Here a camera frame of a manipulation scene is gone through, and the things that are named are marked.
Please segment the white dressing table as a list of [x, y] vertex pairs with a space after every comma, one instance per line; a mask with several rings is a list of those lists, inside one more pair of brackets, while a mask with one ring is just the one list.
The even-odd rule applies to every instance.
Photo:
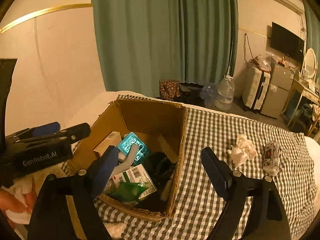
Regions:
[[281, 112], [287, 118], [287, 127], [293, 126], [305, 103], [313, 103], [319, 106], [319, 92], [314, 92], [304, 83], [293, 79]]

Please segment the grey mini fridge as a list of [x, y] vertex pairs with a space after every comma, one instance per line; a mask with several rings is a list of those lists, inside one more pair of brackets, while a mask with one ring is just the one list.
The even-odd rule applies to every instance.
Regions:
[[271, 79], [260, 113], [277, 119], [287, 100], [292, 85], [293, 72], [278, 63], [271, 63], [271, 68]]

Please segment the oval vanity mirror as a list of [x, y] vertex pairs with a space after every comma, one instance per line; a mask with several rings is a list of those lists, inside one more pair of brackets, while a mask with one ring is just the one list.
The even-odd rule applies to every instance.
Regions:
[[303, 60], [302, 74], [306, 79], [314, 80], [317, 74], [318, 61], [316, 54], [312, 48], [309, 48]]

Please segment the grey checkered cloth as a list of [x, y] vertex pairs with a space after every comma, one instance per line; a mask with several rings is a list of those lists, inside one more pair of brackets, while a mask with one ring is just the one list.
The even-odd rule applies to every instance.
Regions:
[[122, 239], [293, 239], [314, 219], [317, 186], [302, 133], [178, 103], [118, 98], [80, 141], [65, 169], [97, 159], [113, 131], [147, 146], [142, 167], [156, 192], [130, 206], [97, 196], [102, 222]]

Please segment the white green medicine box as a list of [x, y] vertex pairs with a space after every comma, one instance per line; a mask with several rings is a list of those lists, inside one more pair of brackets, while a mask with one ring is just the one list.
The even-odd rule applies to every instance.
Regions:
[[146, 172], [145, 168], [142, 164], [139, 164], [135, 167], [129, 168], [128, 170], [121, 172], [112, 177], [112, 180], [116, 187], [119, 186], [120, 182], [128, 182], [128, 183], [148, 183], [149, 188], [143, 192], [137, 201], [144, 199], [145, 197], [157, 192], [157, 188], [153, 184], [151, 178]]

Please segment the cardboard box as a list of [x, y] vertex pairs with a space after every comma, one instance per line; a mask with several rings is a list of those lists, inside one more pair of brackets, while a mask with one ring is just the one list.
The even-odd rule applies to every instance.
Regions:
[[90, 136], [76, 145], [72, 159], [64, 164], [64, 170], [67, 174], [75, 174], [89, 168], [98, 159], [93, 150], [111, 132], [120, 132], [121, 142], [116, 147], [119, 152], [117, 165], [126, 160], [131, 145], [137, 144], [135, 161], [129, 168], [142, 164], [152, 152], [163, 152], [175, 164], [175, 170], [162, 194], [157, 190], [140, 201], [122, 203], [108, 196], [112, 190], [105, 190], [99, 198], [139, 219], [158, 222], [172, 217], [184, 161], [186, 126], [187, 109], [182, 104], [120, 95], [93, 123]]

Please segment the white bed cover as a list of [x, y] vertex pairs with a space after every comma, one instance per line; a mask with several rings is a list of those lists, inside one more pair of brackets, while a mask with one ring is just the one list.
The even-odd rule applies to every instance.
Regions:
[[109, 104], [112, 101], [116, 100], [119, 95], [140, 96], [143, 98], [145, 97], [143, 94], [131, 92], [128, 90], [121, 90], [117, 92], [102, 92], [82, 108], [76, 110], [73, 116], [68, 121], [66, 121], [64, 126], [61, 127], [68, 128], [77, 124], [81, 124], [83, 122], [86, 122], [90, 126], [92, 126], [99, 115], [102, 114], [107, 109]]

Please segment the green snack packet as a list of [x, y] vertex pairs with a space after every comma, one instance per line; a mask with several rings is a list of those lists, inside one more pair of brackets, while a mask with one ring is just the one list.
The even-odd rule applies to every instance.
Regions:
[[120, 182], [119, 186], [108, 196], [122, 203], [137, 201], [140, 195], [149, 188], [148, 183]]

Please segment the black wall television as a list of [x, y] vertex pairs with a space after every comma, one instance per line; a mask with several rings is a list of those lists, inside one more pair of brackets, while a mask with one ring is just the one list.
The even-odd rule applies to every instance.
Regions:
[[274, 22], [272, 23], [270, 47], [296, 60], [298, 63], [303, 62], [304, 41]]

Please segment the blue white wipes pack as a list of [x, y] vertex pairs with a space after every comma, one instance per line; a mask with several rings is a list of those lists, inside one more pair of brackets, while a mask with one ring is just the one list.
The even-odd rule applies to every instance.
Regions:
[[280, 146], [275, 140], [264, 146], [263, 170], [272, 177], [277, 176], [280, 167]]

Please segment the green curtain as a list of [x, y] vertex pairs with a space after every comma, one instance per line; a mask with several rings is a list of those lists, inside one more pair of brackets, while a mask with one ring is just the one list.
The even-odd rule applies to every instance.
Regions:
[[159, 95], [159, 81], [232, 75], [237, 0], [92, 0], [105, 89]]

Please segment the brown floral bag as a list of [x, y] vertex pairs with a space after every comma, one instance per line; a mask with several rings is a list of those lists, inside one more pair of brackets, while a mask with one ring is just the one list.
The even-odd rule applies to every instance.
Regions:
[[159, 81], [159, 96], [162, 100], [174, 101], [181, 96], [180, 82], [177, 80]]

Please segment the black pouch bag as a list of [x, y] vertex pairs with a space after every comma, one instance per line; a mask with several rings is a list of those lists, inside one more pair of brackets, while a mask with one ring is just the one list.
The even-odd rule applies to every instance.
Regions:
[[153, 184], [162, 194], [167, 182], [172, 178], [175, 164], [163, 152], [152, 152], [142, 162]]

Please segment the white suitcase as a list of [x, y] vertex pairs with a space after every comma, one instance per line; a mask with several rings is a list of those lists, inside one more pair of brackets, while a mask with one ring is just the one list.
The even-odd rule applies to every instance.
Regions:
[[268, 90], [271, 74], [258, 67], [249, 67], [245, 78], [242, 100], [251, 110], [260, 110]]

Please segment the white cream tube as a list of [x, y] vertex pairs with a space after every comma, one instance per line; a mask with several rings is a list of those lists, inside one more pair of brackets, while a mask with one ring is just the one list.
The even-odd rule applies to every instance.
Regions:
[[117, 174], [119, 174], [121, 172], [124, 172], [124, 171], [128, 170], [129, 167], [135, 161], [135, 157], [136, 157], [137, 151], [138, 151], [138, 145], [137, 144], [132, 144], [131, 148], [130, 148], [130, 151], [129, 151], [129, 155], [127, 156], [126, 160], [113, 169], [109, 179], [111, 179], [114, 175], [117, 175]]

